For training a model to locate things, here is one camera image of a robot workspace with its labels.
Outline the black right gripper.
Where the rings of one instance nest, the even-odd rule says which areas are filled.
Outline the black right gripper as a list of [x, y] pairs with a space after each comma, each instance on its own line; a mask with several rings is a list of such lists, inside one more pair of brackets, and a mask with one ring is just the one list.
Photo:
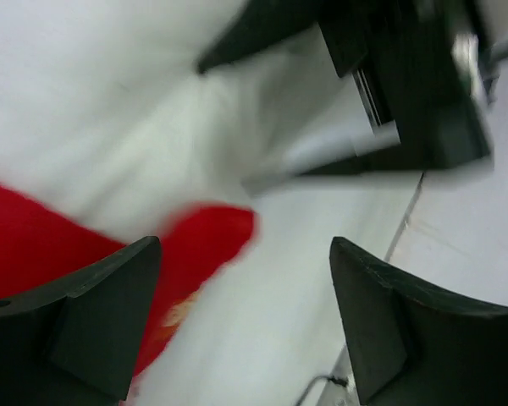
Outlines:
[[488, 158], [481, 106], [484, 28], [472, 1], [327, 1], [319, 26], [339, 77], [351, 76], [394, 145], [300, 177], [448, 170]]

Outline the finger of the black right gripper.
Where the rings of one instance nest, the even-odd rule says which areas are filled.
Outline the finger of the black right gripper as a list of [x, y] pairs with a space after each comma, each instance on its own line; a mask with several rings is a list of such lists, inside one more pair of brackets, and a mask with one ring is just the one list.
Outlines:
[[196, 61], [196, 72], [247, 59], [308, 29], [318, 19], [318, 0], [251, 0]]

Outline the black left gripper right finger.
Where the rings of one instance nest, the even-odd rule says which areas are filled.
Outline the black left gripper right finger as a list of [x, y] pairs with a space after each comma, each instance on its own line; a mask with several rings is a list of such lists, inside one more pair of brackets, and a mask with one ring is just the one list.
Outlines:
[[508, 405], [508, 306], [469, 298], [336, 237], [329, 262], [362, 405]]

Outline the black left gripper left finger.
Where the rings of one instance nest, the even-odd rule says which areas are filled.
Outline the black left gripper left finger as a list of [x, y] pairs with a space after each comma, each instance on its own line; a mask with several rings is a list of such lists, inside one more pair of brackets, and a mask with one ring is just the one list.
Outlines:
[[0, 299], [0, 405], [127, 398], [162, 258], [156, 237]]

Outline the red patterned pillowcase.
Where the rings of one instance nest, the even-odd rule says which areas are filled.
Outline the red patterned pillowcase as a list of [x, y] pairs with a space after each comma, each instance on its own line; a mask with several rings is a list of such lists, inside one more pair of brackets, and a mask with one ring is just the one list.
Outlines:
[[[157, 287], [134, 374], [167, 347], [202, 285], [253, 239], [257, 214], [227, 204], [202, 204], [175, 215], [159, 234]], [[125, 247], [0, 185], [0, 299], [89, 266]]]

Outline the white pillow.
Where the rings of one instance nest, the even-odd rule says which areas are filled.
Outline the white pillow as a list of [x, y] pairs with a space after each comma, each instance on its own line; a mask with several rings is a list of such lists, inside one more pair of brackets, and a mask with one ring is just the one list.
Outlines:
[[139, 405], [291, 405], [343, 344], [329, 275], [362, 192], [264, 172], [350, 151], [367, 129], [318, 29], [200, 76], [240, 1], [0, 1], [0, 185], [129, 243], [174, 211], [255, 206], [262, 230], [196, 299]]

